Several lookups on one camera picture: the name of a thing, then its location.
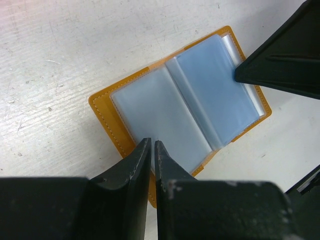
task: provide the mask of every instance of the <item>yellow leather trim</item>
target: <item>yellow leather trim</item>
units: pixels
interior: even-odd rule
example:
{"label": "yellow leather trim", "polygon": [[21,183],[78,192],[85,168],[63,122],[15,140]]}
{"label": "yellow leather trim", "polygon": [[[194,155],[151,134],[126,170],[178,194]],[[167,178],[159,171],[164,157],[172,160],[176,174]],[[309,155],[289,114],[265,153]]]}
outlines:
{"label": "yellow leather trim", "polygon": [[[132,81],[140,78],[141,76],[147,74],[150,70],[159,67],[160,65],[164,64],[169,59],[173,58],[177,54],[182,53],[183,51],[193,47],[194,45],[202,42],[203,40],[209,38],[212,35],[219,34],[220,36],[224,36],[225,34],[230,34],[237,50],[239,51],[239,54],[241,55],[242,60],[245,60],[244,53],[242,52],[239,43],[231,29],[230,26],[225,26],[217,31],[214,31],[199,40],[185,46],[184,48],[172,53],[171,55],[151,64],[148,67],[145,67],[141,69],[140,71],[112,84],[111,86],[108,86],[92,96],[89,97],[89,104],[91,108],[93,109],[93,112],[99,119],[100,123],[102,124],[104,130],[109,135],[110,139],[112,140],[114,146],[117,148],[119,153],[123,158],[128,156],[133,149],[136,147],[136,143],[133,141],[130,133],[128,132],[126,126],[124,125],[124,122],[122,121],[121,116],[119,115],[117,109],[115,108],[115,105],[113,104],[112,99],[110,98],[110,95],[112,92],[116,91],[118,88],[123,87],[124,85],[127,85],[131,83]],[[238,138],[240,138],[243,134],[245,134],[247,131],[255,127],[257,124],[261,123],[263,120],[265,120],[267,117],[269,117],[272,113],[271,108],[266,101],[265,96],[263,95],[261,89],[259,86],[255,86],[255,89],[257,91],[258,96],[260,97],[260,100],[263,104],[265,115],[260,117],[256,122],[251,124],[249,127],[247,127],[243,133],[238,135],[235,139],[232,140],[232,142],[236,141]],[[192,173],[192,176],[196,176],[198,173],[200,173],[204,166],[213,158],[213,156],[218,151],[213,151],[210,153],[203,163]],[[156,177],[151,172],[150,174],[150,184],[149,184],[149,202],[153,207],[157,207],[157,198],[156,198]]]}

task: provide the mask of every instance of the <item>wallet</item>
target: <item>wallet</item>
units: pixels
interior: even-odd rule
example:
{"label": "wallet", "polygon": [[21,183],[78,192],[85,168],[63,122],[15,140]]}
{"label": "wallet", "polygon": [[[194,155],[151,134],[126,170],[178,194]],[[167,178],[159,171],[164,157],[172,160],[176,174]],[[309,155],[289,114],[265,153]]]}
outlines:
{"label": "wallet", "polygon": [[[220,149],[271,115],[259,86],[234,79],[244,60],[225,26],[93,94],[89,104],[123,158],[143,138],[160,140],[195,176]],[[156,207],[154,169],[152,159],[149,201]]]}

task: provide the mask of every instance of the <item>table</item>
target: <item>table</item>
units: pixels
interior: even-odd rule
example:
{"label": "table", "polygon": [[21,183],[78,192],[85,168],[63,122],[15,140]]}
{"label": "table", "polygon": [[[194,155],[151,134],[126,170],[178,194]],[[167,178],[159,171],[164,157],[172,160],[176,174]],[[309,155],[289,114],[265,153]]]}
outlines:
{"label": "table", "polygon": [[[121,157],[91,94],[224,25],[248,56],[302,2],[0,1],[0,177],[104,172]],[[198,179],[266,180],[286,191],[320,163],[319,101],[262,90],[272,116],[219,151]],[[149,205],[145,239],[156,238]]]}

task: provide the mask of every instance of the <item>scratched white surface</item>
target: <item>scratched white surface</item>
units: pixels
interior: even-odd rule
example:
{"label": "scratched white surface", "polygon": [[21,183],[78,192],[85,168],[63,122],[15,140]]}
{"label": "scratched white surface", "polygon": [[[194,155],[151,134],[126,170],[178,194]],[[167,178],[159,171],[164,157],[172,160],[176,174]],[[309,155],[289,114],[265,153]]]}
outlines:
{"label": "scratched white surface", "polygon": [[[88,97],[230,25],[248,56],[302,0],[1,0],[0,176],[94,177],[121,159]],[[284,191],[319,163],[320,102],[263,88],[273,114],[199,179]],[[148,206],[145,239],[157,238]]]}

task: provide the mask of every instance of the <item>tabletop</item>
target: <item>tabletop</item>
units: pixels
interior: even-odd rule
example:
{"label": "tabletop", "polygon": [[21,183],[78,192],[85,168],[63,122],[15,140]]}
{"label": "tabletop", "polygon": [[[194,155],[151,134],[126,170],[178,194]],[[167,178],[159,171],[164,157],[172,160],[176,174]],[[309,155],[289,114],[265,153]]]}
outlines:
{"label": "tabletop", "polygon": [[[91,94],[225,25],[248,56],[302,2],[0,1],[0,177],[104,172],[121,157]],[[286,191],[320,163],[319,101],[262,91],[271,117],[220,150],[198,179],[266,180]],[[148,205],[145,239],[156,238]]]}

